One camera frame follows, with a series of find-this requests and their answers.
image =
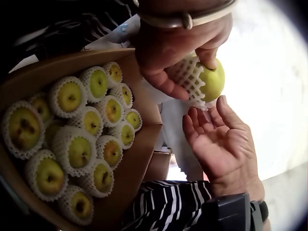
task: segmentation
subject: pear stem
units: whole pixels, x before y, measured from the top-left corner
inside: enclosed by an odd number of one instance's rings
[[[107,176],[108,176],[108,172],[105,172],[105,173],[103,174],[102,183],[105,183],[105,180],[106,180]]]
[[[25,128],[27,126],[27,121],[25,119],[22,119],[20,125],[22,128]]]
[[[76,210],[80,213],[83,212],[83,202],[82,201],[79,201],[77,204],[76,204]]]

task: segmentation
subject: white foam mesh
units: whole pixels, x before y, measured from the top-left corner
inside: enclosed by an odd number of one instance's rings
[[[81,91],[81,102],[80,105],[76,108],[75,111],[72,112],[65,112],[59,107],[58,103],[58,92],[61,89],[61,87],[66,83],[76,83],[79,86],[79,89]],[[74,76],[68,76],[65,78],[60,79],[57,81],[49,90],[48,93],[48,100],[51,110],[55,115],[61,118],[71,118],[76,116],[80,113],[80,111],[86,106],[87,104],[87,91],[80,79],[74,77]]]
[[[139,118],[139,121],[140,121],[139,126],[138,126],[136,129],[134,129],[134,131],[137,132],[137,131],[139,131],[139,130],[141,129],[141,127],[142,127],[142,118],[141,118],[140,113],[139,113],[136,109],[130,108],[130,109],[127,109],[127,110],[124,111],[124,117],[123,117],[123,118],[124,118],[125,121],[127,121],[127,120],[126,120],[126,116],[127,116],[128,113],[130,113],[130,112],[132,112],[132,111],[135,112],[135,113],[138,115],[138,118]]]
[[[115,123],[112,123],[111,121],[108,120],[107,118],[107,115],[106,115],[106,105],[108,103],[108,101],[110,99],[114,99],[119,105],[120,105],[120,108],[121,108],[121,117],[119,118],[119,120]],[[105,127],[109,127],[109,128],[112,128],[112,127],[115,127],[117,126],[123,119],[123,114],[124,114],[124,109],[122,107],[122,104],[119,102],[119,100],[112,96],[112,95],[108,95],[106,96],[105,98],[103,98],[102,101],[94,104],[94,107],[100,112],[100,115],[102,116],[102,119],[103,119],[103,122],[104,122],[104,126]]]
[[[121,139],[121,131],[122,131],[122,128],[125,126],[125,125],[128,125],[131,130],[133,131],[133,141],[129,144],[129,145],[124,145],[122,139]],[[110,128],[108,130],[108,135],[111,135],[111,136],[114,136],[115,138],[117,138],[119,140],[119,142],[121,143],[121,146],[123,149],[129,149],[133,143],[134,143],[134,139],[135,139],[135,132],[134,132],[134,128],[133,126],[127,122],[127,121],[121,121],[116,127],[114,128]]]
[[[129,91],[129,93],[131,94],[131,101],[129,102],[129,105],[126,104],[126,102],[123,98],[122,87],[126,87]],[[119,100],[119,102],[121,103],[121,105],[123,106],[124,109],[131,108],[133,106],[132,91],[125,83],[121,83],[118,86],[112,88],[111,91],[110,91],[110,95],[113,95],[114,97],[116,97]]]
[[[112,170],[115,170],[119,163],[122,161],[122,158],[123,158],[123,150],[122,150],[122,144],[121,142],[119,141],[119,139],[113,137],[113,136],[109,136],[109,135],[106,135],[106,136],[101,136],[100,138],[98,138],[98,140],[96,141],[96,152],[97,152],[97,158],[98,159],[104,159],[104,148],[105,148],[105,145],[109,142],[109,141],[115,141],[117,142],[117,144],[119,145],[120,147],[120,156],[119,156],[119,159],[117,161],[117,163],[114,165],[114,166],[111,166],[109,163],[109,166],[111,167]]]
[[[95,171],[97,165],[99,165],[99,164],[103,164],[107,168],[107,170],[110,173],[111,178],[112,178],[111,186],[110,186],[110,188],[107,192],[98,191],[97,188],[95,187],[95,184],[94,184],[93,174],[94,174],[94,171]],[[104,159],[97,159],[96,163],[92,167],[91,172],[84,175],[84,176],[81,176],[77,180],[79,182],[79,185],[82,188],[84,188],[91,196],[94,196],[94,197],[99,197],[99,198],[107,197],[108,195],[111,194],[111,192],[113,190],[113,185],[114,185],[113,171]]]
[[[187,90],[189,93],[189,100],[187,100],[189,106],[207,111],[215,103],[213,101],[205,102],[201,100],[205,97],[205,94],[200,91],[200,87],[204,86],[205,83],[199,78],[199,75],[204,70],[203,67],[196,66],[198,62],[200,62],[198,56],[187,56],[175,65],[167,68],[166,72],[176,84]]]
[[[32,102],[33,102],[33,100],[35,100],[36,98],[45,98],[46,99],[46,102],[48,102],[48,99],[47,99],[47,95],[46,95],[46,93],[44,93],[44,92],[39,92],[39,93],[36,93],[34,96],[32,96],[29,100],[28,100],[28,102],[31,104]],[[47,124],[48,122],[50,122],[50,121],[52,121],[53,120],[53,118],[54,118],[54,114],[52,113],[52,111],[51,111],[51,109],[50,109],[50,117],[49,117],[49,120],[47,120],[46,122],[45,122],[45,124]]]
[[[39,135],[38,142],[33,148],[27,151],[22,151],[16,148],[15,145],[12,143],[12,140],[9,134],[10,117],[12,113],[20,107],[29,109],[36,116],[39,122],[38,124],[40,128],[40,135]],[[43,142],[44,142],[44,137],[45,137],[45,126],[37,110],[34,107],[32,107],[31,104],[29,104],[27,101],[21,100],[21,101],[17,101],[16,103],[12,104],[4,113],[4,116],[2,118],[2,123],[1,123],[1,132],[2,132],[3,139],[4,139],[4,143],[6,144],[9,152],[12,153],[16,158],[25,160],[33,156],[33,154],[36,153],[42,147]]]
[[[25,165],[25,177],[28,182],[28,185],[30,186],[31,190],[34,192],[34,194],[40,198],[43,201],[54,201],[60,198],[68,185],[68,175],[65,171],[64,173],[64,182],[62,185],[61,190],[59,193],[55,196],[46,196],[43,193],[40,192],[39,188],[36,184],[36,171],[38,169],[39,164],[41,161],[45,158],[50,158],[52,160],[56,161],[56,156],[49,150],[41,149],[37,153],[35,153],[30,160],[27,161]]]
[[[79,217],[77,217],[71,207],[72,198],[77,192],[82,192],[90,200],[91,212],[90,216],[87,219],[80,219]],[[60,212],[71,222],[74,222],[78,225],[89,225],[92,222],[94,213],[93,198],[89,194],[87,194],[87,192],[81,187],[78,187],[76,185],[67,186],[64,195],[58,200],[58,206]]]
[[[96,135],[94,136],[95,139],[97,139],[102,134],[102,131],[103,131],[103,128],[104,128],[104,126],[103,126],[104,122],[103,122],[103,119],[102,119],[100,112],[95,107],[86,106],[81,111],[80,114],[76,115],[75,117],[70,118],[67,122],[67,125],[85,129],[83,120],[84,120],[85,114],[89,111],[94,112],[99,118],[99,129],[98,129]]]
[[[81,75],[79,77],[80,81],[83,83],[83,85],[86,88],[87,95],[88,95],[88,102],[90,102],[90,103],[97,103],[97,102],[101,101],[102,98],[104,98],[106,93],[107,93],[107,88],[106,88],[106,92],[105,92],[104,95],[102,95],[102,97],[95,98],[93,96],[91,90],[90,90],[90,78],[91,78],[91,75],[93,74],[94,71],[97,71],[97,70],[102,71],[106,75],[106,72],[105,72],[105,70],[102,67],[96,66],[96,67],[91,67],[89,69],[86,69],[84,72],[81,73]]]
[[[121,78],[120,78],[119,82],[116,82],[112,79],[111,75],[109,74],[109,70],[110,70],[112,65],[116,65],[119,69],[121,69],[120,66],[116,62],[110,62],[110,63],[106,63],[105,65],[103,65],[103,69],[105,70],[105,73],[106,73],[107,79],[108,79],[108,89],[116,87],[119,83],[122,82],[122,79],[123,79],[122,70],[121,70]]]
[[[70,160],[68,156],[69,146],[71,142],[77,137],[85,138],[87,141],[89,141],[91,145],[91,157],[89,159],[89,162],[86,166],[81,168],[73,168],[70,165]],[[87,133],[82,128],[76,128],[72,126],[64,126],[59,128],[58,132],[56,133],[52,141],[51,146],[52,146],[52,151],[56,155],[61,166],[71,176],[80,177],[85,175],[86,173],[89,173],[91,167],[94,165],[96,161],[97,154],[96,154],[95,137]]]

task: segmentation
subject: green pear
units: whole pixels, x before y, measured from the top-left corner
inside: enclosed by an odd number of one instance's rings
[[[207,103],[218,98],[225,86],[225,72],[218,59],[217,68],[214,70],[207,69],[201,63],[197,63],[198,67],[203,67],[204,72],[201,72],[199,78],[205,82],[205,86],[200,87],[200,91],[205,94],[202,101]]]
[[[36,185],[47,196],[57,195],[64,183],[64,173],[58,163],[51,158],[44,158],[36,171]]]

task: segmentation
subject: black and white striped sleeve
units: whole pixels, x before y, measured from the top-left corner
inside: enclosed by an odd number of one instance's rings
[[[153,181],[140,191],[123,217],[122,230],[198,230],[202,205],[211,199],[207,181]]]

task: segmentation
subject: fruit box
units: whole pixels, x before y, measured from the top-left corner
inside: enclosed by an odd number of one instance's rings
[[[14,102],[27,99],[45,86],[65,76],[116,61],[123,71],[123,82],[132,90],[133,108],[141,114],[143,126],[136,133],[133,146],[124,151],[123,160],[115,170],[115,184],[111,195],[94,199],[94,216],[89,226],[79,227],[63,218],[52,203],[41,201],[30,190],[23,179],[24,161],[14,158],[0,143],[0,174],[15,193],[36,213],[61,230],[117,230],[120,218],[137,195],[154,146],[162,127],[157,105],[151,101],[140,85],[142,79],[134,56],[134,49],[114,51],[84,51],[37,62],[11,74],[0,85],[1,114]]]

